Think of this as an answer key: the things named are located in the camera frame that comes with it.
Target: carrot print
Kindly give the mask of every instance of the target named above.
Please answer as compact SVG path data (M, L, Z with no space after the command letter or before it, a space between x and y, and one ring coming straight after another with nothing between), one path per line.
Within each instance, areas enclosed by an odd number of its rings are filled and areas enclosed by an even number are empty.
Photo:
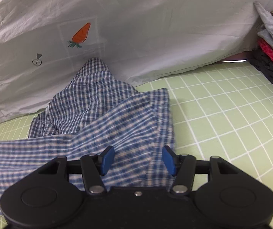
M88 22L77 33L75 33L75 35L72 38L72 41L70 40L68 41L68 43L70 43L68 47L74 47L76 45L77 48L81 48L82 46L79 44L87 39L90 25L91 23Z

